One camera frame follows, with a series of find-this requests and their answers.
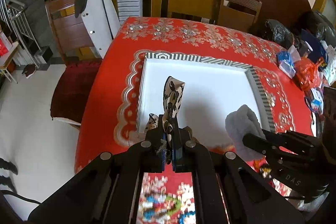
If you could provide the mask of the white fluffy scrunchie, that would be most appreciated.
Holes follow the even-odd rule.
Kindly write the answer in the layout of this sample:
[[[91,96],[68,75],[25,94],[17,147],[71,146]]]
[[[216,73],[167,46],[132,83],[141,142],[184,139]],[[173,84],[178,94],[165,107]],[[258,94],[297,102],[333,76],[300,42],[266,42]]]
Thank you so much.
[[[238,110],[228,114],[225,123],[228,136],[232,139],[236,154],[241,159],[253,161],[263,158],[262,154],[243,144],[243,137],[246,134],[265,139],[256,114],[247,105],[242,105]]]

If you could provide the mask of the leopard print hair bow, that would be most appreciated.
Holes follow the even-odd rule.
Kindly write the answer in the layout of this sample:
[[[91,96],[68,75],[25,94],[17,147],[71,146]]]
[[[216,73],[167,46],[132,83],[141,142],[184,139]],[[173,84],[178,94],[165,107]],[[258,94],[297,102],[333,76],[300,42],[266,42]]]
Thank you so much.
[[[161,121],[159,116],[153,113],[149,114],[149,120],[146,124],[144,133],[147,134],[149,130],[155,128],[163,129],[165,137],[161,138],[161,146],[158,152],[162,152],[166,149],[165,159],[166,163],[170,164],[172,161],[172,139],[174,135],[174,130],[178,128],[177,115],[179,109],[181,108],[183,90],[185,88],[185,83],[169,76],[165,82],[163,89],[163,116]]]

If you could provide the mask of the white striped jewelry tray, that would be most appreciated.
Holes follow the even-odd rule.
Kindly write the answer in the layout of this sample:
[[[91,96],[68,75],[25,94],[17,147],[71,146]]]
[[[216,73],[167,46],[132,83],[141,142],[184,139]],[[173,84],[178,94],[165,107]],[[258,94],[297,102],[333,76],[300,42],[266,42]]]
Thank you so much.
[[[256,114],[263,129],[275,130],[264,88],[252,65],[183,53],[147,52],[139,88],[137,132],[144,132],[151,113],[164,112],[163,90],[170,76],[185,83],[179,127],[189,126],[204,146],[232,145],[225,119],[242,105]]]

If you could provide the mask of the red floral tablecloth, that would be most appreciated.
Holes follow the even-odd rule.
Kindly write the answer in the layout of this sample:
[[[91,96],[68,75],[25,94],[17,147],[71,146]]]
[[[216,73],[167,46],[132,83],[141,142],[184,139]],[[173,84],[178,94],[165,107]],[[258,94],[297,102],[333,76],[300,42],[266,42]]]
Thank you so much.
[[[85,107],[75,169],[99,152],[123,152],[135,130],[135,109],[145,52],[217,57],[252,65],[262,89],[275,96],[276,130],[311,134],[303,92],[276,65],[281,47],[251,34],[211,24],[169,18],[129,18],[112,41]]]

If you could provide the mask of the red plastic bag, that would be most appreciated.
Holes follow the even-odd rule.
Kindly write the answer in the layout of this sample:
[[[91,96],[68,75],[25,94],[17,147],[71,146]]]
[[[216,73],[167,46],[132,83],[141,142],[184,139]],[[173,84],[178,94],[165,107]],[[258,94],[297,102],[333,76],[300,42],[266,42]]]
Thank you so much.
[[[303,92],[317,88],[320,85],[321,77],[319,76],[318,69],[323,63],[323,57],[320,57],[316,63],[307,57],[302,57],[299,61],[295,62],[295,79]]]

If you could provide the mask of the blue tissue pack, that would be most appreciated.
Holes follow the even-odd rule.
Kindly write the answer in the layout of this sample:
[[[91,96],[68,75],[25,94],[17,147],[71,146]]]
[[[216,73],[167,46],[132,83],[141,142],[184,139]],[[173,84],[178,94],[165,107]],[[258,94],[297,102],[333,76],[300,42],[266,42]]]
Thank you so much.
[[[292,45],[287,51],[278,52],[276,56],[278,68],[292,79],[296,73],[294,64],[301,59],[296,47]]]

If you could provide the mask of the dark red stool cushion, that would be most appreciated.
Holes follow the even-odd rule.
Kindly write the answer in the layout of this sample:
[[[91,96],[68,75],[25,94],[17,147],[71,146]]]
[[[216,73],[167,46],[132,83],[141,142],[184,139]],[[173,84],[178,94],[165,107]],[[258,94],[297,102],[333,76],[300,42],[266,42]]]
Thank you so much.
[[[66,65],[52,96],[52,119],[81,126],[88,97],[101,63],[101,59],[93,59]]]

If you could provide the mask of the black plastic bag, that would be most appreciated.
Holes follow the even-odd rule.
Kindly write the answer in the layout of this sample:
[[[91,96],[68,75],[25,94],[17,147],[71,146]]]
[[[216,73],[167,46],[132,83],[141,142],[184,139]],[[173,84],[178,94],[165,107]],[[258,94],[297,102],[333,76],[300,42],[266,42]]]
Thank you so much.
[[[285,49],[289,49],[295,42],[294,35],[282,23],[274,19],[265,21],[260,28],[261,37],[265,40],[275,42]]]

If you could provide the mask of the wooden chair behind table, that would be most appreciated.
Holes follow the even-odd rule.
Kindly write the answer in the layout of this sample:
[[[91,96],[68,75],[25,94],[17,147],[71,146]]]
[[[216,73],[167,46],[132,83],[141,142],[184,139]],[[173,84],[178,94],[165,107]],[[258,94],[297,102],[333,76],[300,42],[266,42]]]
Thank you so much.
[[[256,0],[168,0],[167,16],[196,16],[219,26],[248,32],[256,23],[261,7],[262,2]]]

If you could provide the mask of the grey jacket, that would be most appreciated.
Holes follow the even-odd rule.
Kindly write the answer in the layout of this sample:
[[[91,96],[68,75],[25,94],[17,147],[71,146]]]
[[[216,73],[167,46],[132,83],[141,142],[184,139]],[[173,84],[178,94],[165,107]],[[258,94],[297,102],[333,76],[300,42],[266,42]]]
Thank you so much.
[[[80,17],[96,51],[104,58],[120,28],[112,0],[75,0],[75,17]]]

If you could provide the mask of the metal stair railing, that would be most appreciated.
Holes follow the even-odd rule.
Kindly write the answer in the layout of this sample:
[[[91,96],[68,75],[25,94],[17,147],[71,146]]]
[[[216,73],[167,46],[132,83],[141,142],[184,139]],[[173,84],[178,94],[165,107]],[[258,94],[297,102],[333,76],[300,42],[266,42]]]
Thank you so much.
[[[34,64],[46,71],[59,57],[46,12],[52,0],[1,0],[1,19],[19,43],[14,61],[20,68]]]

